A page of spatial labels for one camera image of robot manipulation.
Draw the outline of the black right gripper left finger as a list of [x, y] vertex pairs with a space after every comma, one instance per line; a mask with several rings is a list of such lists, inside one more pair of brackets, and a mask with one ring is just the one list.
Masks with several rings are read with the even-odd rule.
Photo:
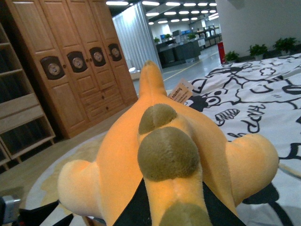
[[144, 179], [122, 211], [114, 226], [151, 226], [151, 212]]

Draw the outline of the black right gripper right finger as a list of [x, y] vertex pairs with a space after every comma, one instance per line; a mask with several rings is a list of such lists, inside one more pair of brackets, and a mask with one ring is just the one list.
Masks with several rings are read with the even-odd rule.
[[213, 226], [245, 226], [245, 224], [227, 208], [203, 183], [203, 193], [209, 218]]

